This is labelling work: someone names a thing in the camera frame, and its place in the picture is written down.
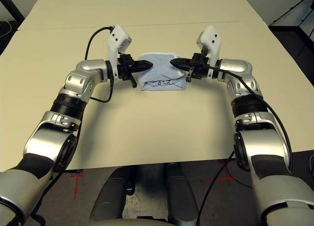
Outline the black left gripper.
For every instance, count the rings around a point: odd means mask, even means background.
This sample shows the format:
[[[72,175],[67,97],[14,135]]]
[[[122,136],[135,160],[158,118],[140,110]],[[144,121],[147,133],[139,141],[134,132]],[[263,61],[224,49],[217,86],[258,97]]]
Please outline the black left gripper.
[[[130,81],[133,88],[137,87],[137,82],[132,75],[132,69],[134,73],[138,73],[149,70],[153,66],[153,64],[147,60],[134,61],[130,54],[120,54],[117,59],[118,78],[123,81]]]

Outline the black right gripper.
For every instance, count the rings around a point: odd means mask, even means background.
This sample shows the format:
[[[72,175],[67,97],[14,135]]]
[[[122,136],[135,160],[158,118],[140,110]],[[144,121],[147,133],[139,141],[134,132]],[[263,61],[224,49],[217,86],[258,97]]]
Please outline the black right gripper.
[[[208,77],[209,67],[207,65],[208,57],[203,54],[194,53],[192,59],[175,58],[170,63],[179,70],[188,71],[186,81],[191,82],[192,79],[202,79]]]

